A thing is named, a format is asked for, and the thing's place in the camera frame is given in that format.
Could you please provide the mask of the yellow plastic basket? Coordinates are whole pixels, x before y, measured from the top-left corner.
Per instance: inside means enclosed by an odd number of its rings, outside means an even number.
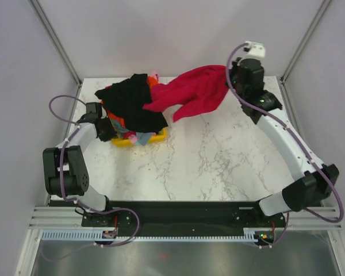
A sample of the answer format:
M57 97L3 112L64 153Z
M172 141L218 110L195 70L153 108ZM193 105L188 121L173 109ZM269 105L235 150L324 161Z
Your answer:
M157 135L152 136L147 143L158 143L165 140L166 137L167 128L163 128ZM116 147L131 147L133 145L137 145L136 143L132 143L129 139L122 139L119 137L111 139L111 143L114 144Z

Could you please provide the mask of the crimson red t shirt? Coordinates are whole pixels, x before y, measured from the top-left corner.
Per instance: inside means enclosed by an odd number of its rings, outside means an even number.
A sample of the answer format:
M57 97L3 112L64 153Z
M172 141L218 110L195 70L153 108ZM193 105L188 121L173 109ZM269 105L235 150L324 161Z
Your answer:
M150 88L151 103L143 109L163 112L175 105L181 107L173 114L173 122L216 110L224 100L226 67L207 65L185 72L168 84L158 84Z

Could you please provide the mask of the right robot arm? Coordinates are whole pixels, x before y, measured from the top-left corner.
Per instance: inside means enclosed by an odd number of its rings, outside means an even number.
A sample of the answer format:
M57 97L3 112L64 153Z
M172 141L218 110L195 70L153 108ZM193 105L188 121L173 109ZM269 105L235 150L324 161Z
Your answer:
M311 152L296 132L278 98L264 88L264 68L257 59L228 59L227 86L241 103L243 112L270 138L284 159L293 182L280 192L256 202L252 211L253 222L267 225L278 213L305 210L328 222L339 223L344 208L335 189L339 170L326 165ZM333 194L339 205L337 218L326 218L310 207Z

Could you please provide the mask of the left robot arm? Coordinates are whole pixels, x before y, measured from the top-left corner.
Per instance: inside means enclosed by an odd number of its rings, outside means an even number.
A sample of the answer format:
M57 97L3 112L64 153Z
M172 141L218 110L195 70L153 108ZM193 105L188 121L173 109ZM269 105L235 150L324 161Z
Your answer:
M91 186L83 153L91 142L110 142L115 137L116 131L102 104L91 102L86 104L86 113L75 122L69 137L43 151L47 193L71 202L85 212L95 213L95 220L102 226L112 224L115 213L108 197Z

